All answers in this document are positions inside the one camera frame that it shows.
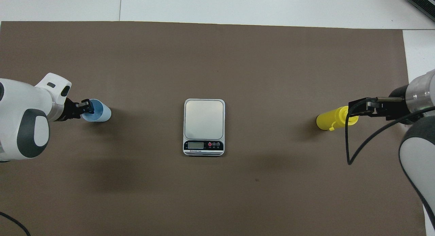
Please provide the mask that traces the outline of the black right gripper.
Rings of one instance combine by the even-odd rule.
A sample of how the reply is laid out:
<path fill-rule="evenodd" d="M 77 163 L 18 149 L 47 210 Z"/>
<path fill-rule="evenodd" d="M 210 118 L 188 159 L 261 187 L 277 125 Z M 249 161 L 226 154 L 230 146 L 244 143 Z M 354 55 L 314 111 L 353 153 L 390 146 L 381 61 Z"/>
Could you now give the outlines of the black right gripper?
<path fill-rule="evenodd" d="M 388 97 L 361 98 L 348 103 L 349 114 L 359 116 L 384 117 L 387 121 L 397 120 L 411 112 L 405 102 L 408 85 L 393 90 Z M 371 106 L 371 103 L 379 103 L 380 107 Z"/>

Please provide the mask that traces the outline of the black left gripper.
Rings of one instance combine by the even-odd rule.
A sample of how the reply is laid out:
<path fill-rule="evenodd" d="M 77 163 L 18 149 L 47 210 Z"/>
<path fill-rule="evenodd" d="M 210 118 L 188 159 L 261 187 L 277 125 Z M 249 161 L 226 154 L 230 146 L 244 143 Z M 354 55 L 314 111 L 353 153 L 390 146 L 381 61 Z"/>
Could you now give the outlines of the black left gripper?
<path fill-rule="evenodd" d="M 66 98 L 62 113 L 54 121 L 67 121 L 70 119 L 80 119 L 81 111 L 87 109 L 87 114 L 94 114 L 93 103 L 90 99 L 82 101 L 81 103 L 73 102 L 70 98 Z"/>

